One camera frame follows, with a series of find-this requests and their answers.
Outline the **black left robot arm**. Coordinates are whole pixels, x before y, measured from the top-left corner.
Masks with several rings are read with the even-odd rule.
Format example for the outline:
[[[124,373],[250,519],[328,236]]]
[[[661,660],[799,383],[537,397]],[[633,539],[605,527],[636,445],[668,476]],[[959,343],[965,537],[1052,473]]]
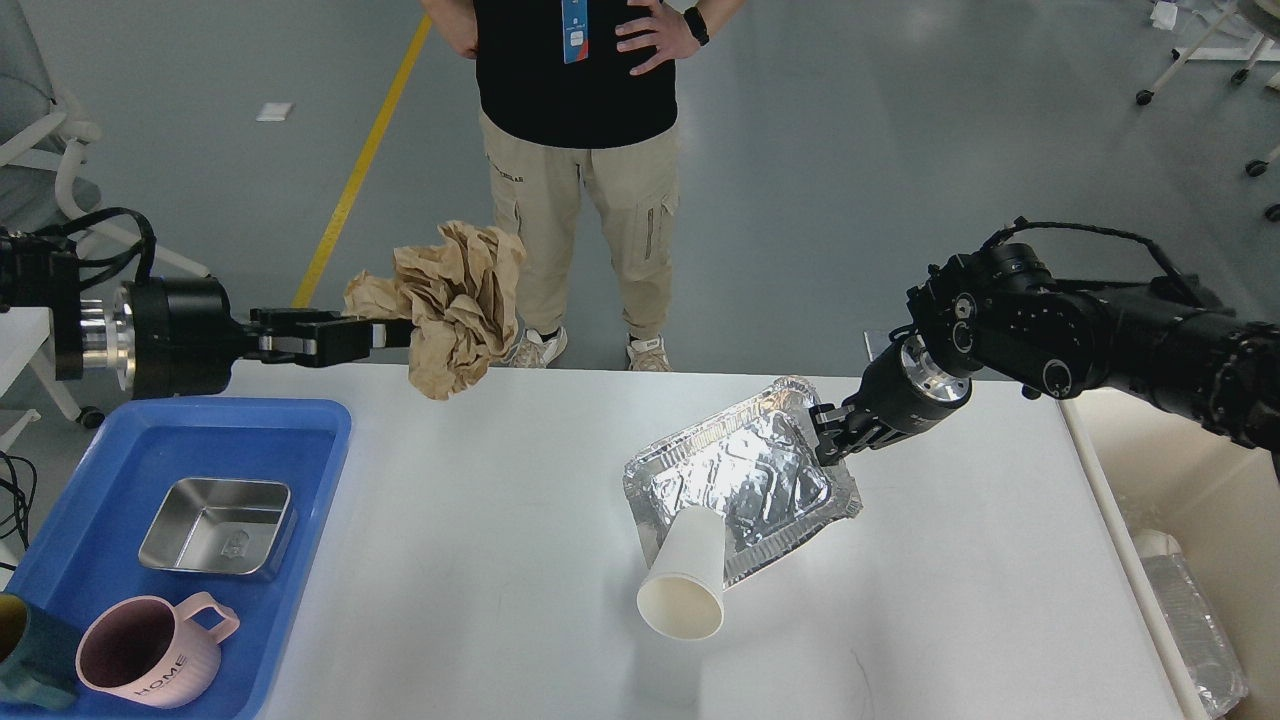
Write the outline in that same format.
[[[152,275],[157,241],[141,214],[133,246],[99,260],[79,258],[74,233],[120,214],[108,208],[35,233],[3,232],[3,306],[51,313],[59,380],[111,368],[133,398],[218,395],[242,357],[325,368],[410,345],[407,319],[256,307],[238,322],[218,279]]]

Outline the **person's left hand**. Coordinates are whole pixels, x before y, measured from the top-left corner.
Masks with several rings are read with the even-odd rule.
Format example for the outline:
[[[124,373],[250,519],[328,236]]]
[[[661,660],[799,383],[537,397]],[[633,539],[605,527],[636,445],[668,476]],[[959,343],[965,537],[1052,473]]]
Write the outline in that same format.
[[[663,1],[627,1],[630,6],[643,9],[643,15],[627,20],[614,28],[618,38],[616,49],[620,54],[652,51],[652,55],[635,65],[631,76],[644,76],[667,61],[689,59],[701,47],[680,12]]]

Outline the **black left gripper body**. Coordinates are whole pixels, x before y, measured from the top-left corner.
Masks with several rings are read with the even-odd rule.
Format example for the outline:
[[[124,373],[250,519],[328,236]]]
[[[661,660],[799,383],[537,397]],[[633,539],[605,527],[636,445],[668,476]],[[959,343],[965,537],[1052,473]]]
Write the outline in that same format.
[[[257,347],[212,277],[125,282],[110,301],[82,301],[79,318],[84,368],[113,369],[134,400],[218,395]]]

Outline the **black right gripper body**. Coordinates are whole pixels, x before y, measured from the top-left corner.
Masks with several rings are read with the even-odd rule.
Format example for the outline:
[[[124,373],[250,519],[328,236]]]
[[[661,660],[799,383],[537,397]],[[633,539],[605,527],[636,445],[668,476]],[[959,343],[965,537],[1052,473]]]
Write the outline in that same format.
[[[972,397],[972,382],[943,370],[918,334],[895,340],[845,400],[854,441],[901,441],[932,429]]]

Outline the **person's right hand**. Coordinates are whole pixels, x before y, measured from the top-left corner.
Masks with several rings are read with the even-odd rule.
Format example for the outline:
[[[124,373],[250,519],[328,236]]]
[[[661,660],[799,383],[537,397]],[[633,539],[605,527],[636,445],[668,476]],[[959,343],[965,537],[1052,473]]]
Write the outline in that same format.
[[[477,18],[474,1],[422,0],[420,4],[457,55],[468,60],[477,59]]]

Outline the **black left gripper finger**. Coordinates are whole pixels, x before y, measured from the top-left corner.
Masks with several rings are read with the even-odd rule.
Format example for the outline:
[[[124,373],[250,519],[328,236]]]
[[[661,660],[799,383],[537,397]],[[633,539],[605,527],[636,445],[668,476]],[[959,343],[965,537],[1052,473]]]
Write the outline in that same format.
[[[305,327],[346,324],[385,333],[411,333],[413,323],[408,319],[385,319],[366,316],[346,316],[339,311],[316,307],[253,307],[250,320],[265,328],[268,333],[302,333]]]
[[[411,332],[320,332],[316,337],[259,337],[259,360],[325,368],[355,363],[376,348],[407,348]]]

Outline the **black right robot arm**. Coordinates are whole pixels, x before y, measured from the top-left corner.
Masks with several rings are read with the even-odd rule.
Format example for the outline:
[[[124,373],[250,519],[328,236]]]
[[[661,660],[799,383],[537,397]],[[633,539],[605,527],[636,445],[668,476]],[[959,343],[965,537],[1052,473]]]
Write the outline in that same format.
[[[1277,328],[1244,322],[1143,240],[1151,282],[1062,281],[1014,236],[933,265],[908,291],[911,320],[841,405],[810,410],[820,465],[919,436],[963,407],[991,369],[1036,398],[1107,387],[1247,448],[1279,447]]]

